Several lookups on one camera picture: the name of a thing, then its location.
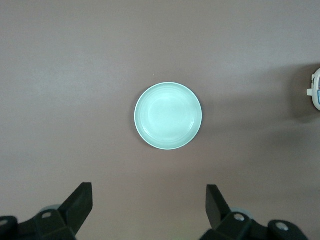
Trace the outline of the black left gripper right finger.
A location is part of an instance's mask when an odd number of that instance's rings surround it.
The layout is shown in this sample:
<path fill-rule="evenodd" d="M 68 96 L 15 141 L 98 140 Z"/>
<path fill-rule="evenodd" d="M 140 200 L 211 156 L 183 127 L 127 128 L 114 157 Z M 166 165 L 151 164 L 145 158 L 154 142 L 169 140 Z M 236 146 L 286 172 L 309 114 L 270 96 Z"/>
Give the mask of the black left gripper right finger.
<path fill-rule="evenodd" d="M 295 224 L 272 220 L 267 226 L 257 223 L 247 214 L 232 211 L 217 185 L 206 186 L 205 210 L 211 226 L 202 240 L 306 240 L 307 236 Z"/>

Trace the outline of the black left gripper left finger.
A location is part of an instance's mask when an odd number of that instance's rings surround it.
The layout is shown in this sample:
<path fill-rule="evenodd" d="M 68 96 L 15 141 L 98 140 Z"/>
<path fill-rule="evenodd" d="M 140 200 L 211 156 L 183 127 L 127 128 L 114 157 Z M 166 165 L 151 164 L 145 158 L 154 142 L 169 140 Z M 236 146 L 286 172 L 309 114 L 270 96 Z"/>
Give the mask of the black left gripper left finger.
<path fill-rule="evenodd" d="M 15 216 L 0 217 L 2 240 L 75 240 L 93 209 L 93 187 L 83 182 L 58 208 L 40 211 L 18 223 Z"/>

